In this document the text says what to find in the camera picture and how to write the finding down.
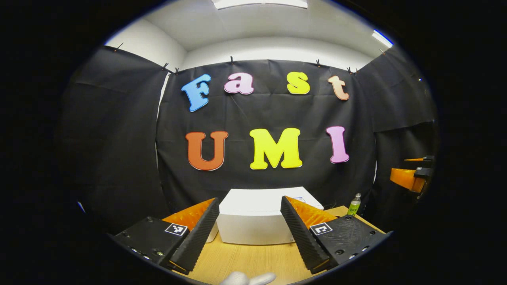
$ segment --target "white wall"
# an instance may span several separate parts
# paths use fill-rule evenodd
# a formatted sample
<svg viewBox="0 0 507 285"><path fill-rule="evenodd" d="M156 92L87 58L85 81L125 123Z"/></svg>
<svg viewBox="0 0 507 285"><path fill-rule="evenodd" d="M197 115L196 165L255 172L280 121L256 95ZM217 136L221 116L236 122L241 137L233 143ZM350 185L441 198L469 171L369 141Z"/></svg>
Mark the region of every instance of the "white wall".
<svg viewBox="0 0 507 285"><path fill-rule="evenodd" d="M173 38L147 20L140 19L114 35L106 46L118 47L174 70L183 63L187 51Z"/></svg>
<svg viewBox="0 0 507 285"><path fill-rule="evenodd" d="M295 60L341 69L360 69L373 60L361 52L326 42L284 37L237 39L189 51L180 70L212 63L251 59Z"/></svg>

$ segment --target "black fabric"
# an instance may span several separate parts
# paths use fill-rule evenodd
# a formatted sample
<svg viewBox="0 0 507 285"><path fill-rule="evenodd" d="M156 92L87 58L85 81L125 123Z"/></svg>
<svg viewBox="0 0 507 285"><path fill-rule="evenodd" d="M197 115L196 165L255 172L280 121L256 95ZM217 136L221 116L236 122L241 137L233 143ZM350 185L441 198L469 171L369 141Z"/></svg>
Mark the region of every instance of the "black fabric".
<svg viewBox="0 0 507 285"><path fill-rule="evenodd" d="M377 176L363 217L383 231L396 230L416 202L416 195L389 178L391 168L400 168L404 159L435 154L438 147L433 122L377 132Z"/></svg>
<svg viewBox="0 0 507 285"><path fill-rule="evenodd" d="M396 46L361 68L357 80L368 101L374 132L436 119L426 79Z"/></svg>
<svg viewBox="0 0 507 285"><path fill-rule="evenodd" d="M286 75L304 72L310 92L290 94ZM253 76L254 93L242 95L224 91L232 73ZM195 112L183 85L209 74L209 103ZM333 75L345 81L344 91L350 98L339 100L327 81ZM349 72L315 64L251 60L200 66L171 75L160 104L157 126L157 149L162 187L170 201L171 211L181 210L203 200L224 198L231 188L261 189L305 187L325 208L348 205L354 195L370 191L375 170L375 140L370 114L358 81ZM332 164L331 138L325 132L330 126L345 128L344 140L350 160ZM286 128L298 128L299 155L303 165L284 169L280 165L252 170L253 129L267 129L278 141ZM214 171L200 171L187 159L189 132L203 132L202 157L213 158L213 131L226 131L225 160Z"/></svg>
<svg viewBox="0 0 507 285"><path fill-rule="evenodd" d="M101 47L62 98L56 141L68 190L110 233L169 214L155 150L166 74L142 57Z"/></svg>

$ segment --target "white cardboard box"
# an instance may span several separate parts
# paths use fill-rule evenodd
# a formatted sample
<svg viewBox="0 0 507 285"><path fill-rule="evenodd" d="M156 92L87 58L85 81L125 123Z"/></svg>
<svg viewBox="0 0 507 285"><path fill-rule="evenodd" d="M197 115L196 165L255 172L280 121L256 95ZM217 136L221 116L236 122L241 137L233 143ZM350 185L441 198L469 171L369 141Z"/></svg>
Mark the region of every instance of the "white cardboard box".
<svg viewBox="0 0 507 285"><path fill-rule="evenodd" d="M216 224L223 242L280 244L293 242L280 212L282 196L324 209L303 187L282 189L231 189L220 203Z"/></svg>

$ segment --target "ceiling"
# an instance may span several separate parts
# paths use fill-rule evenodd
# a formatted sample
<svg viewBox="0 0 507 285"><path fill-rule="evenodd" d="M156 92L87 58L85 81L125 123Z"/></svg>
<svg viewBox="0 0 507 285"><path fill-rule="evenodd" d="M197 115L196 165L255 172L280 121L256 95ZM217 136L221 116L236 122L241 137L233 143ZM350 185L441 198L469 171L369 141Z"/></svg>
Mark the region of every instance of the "ceiling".
<svg viewBox="0 0 507 285"><path fill-rule="evenodd" d="M328 0L308 0L308 9L245 5L217 10L212 0L169 1L146 15L187 51L223 41L254 37L296 37L324 41L371 57L387 47L373 28Z"/></svg>

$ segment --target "bottle label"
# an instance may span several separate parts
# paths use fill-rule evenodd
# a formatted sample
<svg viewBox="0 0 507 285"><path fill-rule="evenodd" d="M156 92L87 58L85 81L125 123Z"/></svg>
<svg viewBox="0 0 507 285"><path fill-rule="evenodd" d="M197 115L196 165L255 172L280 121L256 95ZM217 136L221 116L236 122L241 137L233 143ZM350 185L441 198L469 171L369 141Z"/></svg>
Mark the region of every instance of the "bottle label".
<svg viewBox="0 0 507 285"><path fill-rule="evenodd" d="M351 204L350 207L349 207L349 211L347 212L347 215L355 215L355 213L357 213L357 210L359 209L359 204Z"/></svg>

